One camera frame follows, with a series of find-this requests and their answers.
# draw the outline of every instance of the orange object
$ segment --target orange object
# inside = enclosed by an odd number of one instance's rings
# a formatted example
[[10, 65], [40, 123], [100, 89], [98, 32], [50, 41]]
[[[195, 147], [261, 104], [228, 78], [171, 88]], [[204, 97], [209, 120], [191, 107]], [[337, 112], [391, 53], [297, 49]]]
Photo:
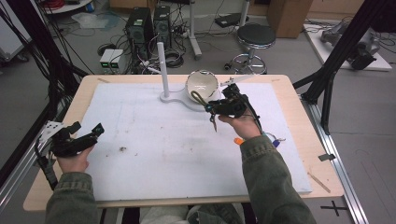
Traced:
[[238, 137], [236, 137], [233, 141], [234, 141], [238, 146], [241, 146], [241, 144], [245, 142], [242, 138], [238, 138]]

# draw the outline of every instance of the white bowl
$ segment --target white bowl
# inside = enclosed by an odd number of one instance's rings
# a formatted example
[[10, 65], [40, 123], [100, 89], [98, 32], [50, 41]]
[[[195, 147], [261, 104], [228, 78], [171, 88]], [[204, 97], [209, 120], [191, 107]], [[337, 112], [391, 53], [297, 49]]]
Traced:
[[206, 70], [192, 72], [186, 81], [186, 90], [190, 99], [192, 91], [197, 91], [205, 102], [219, 99], [219, 82], [215, 75]]

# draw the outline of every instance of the table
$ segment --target table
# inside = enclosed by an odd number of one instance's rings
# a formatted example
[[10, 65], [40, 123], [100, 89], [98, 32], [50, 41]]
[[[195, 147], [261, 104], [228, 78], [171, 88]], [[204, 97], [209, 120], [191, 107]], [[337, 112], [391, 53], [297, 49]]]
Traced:
[[[220, 82], [229, 77], [217, 76]], [[168, 76], [170, 83], [183, 83], [187, 76]], [[90, 104], [95, 87], [99, 83], [161, 83], [161, 76], [88, 76], [84, 77], [78, 92], [70, 105], [64, 118], [64, 124], [70, 125], [75, 121], [82, 121], [83, 116]], [[306, 115], [304, 108], [291, 85], [288, 77], [282, 75], [257, 76], [244, 80], [250, 83], [271, 83], [276, 97], [282, 107], [285, 120], [289, 125], [290, 132], [308, 172], [308, 177], [313, 191], [302, 195], [303, 198], [340, 197], [344, 194], [343, 187], [338, 176], [334, 172], [329, 161], [320, 161], [318, 156], [325, 153], [318, 136]], [[61, 171], [56, 165], [55, 173], [60, 176]], [[46, 208], [51, 190], [44, 175], [39, 172], [35, 182], [29, 191], [23, 207], [27, 211], [43, 211]], [[152, 206], [169, 204], [199, 204], [199, 203], [231, 203], [248, 202], [248, 196], [238, 197], [211, 197], [211, 198], [183, 198], [170, 200], [138, 200], [122, 202], [100, 202], [98, 207], [129, 207], [129, 206]]]

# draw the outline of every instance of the hand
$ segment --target hand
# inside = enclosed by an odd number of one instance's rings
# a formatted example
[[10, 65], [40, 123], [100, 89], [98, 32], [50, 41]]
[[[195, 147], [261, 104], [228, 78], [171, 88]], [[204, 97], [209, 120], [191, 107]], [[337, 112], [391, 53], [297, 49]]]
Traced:
[[71, 173], [71, 172], [81, 172], [84, 173], [90, 164], [87, 161], [88, 154], [93, 150], [93, 147], [89, 147], [83, 150], [80, 154], [75, 157], [68, 158], [57, 158], [59, 166], [61, 167], [62, 172]]
[[262, 135], [249, 109], [245, 111], [244, 115], [237, 119], [220, 115], [219, 120], [229, 123], [235, 132], [245, 140]]

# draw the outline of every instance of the green jacket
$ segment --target green jacket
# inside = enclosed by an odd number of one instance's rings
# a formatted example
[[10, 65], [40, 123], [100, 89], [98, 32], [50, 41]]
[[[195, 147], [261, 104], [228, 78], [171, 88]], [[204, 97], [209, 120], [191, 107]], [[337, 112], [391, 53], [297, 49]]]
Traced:
[[[293, 188], [286, 163], [267, 136], [247, 140], [241, 145], [241, 153], [250, 203], [259, 223], [316, 223]], [[61, 176], [47, 204], [46, 223], [98, 223], [89, 175]]]

